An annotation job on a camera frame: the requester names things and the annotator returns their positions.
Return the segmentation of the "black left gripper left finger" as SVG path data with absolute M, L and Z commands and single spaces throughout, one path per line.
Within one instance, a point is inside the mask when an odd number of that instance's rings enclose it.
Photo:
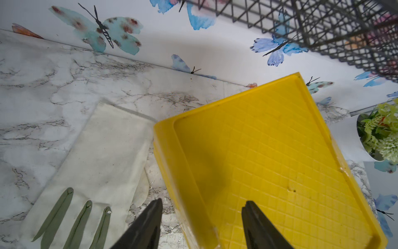
M 157 249 L 162 213 L 162 199 L 151 201 L 111 249 Z

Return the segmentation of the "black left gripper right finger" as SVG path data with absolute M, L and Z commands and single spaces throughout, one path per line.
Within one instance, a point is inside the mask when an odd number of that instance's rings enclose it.
M 246 202 L 241 217 L 248 249 L 293 249 L 254 201 Z

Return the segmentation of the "yellow three-drawer box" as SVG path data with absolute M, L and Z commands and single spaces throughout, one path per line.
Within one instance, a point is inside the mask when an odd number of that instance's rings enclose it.
M 155 124 L 154 156 L 191 249 L 244 249 L 247 201 L 296 249 L 387 246 L 299 73 Z

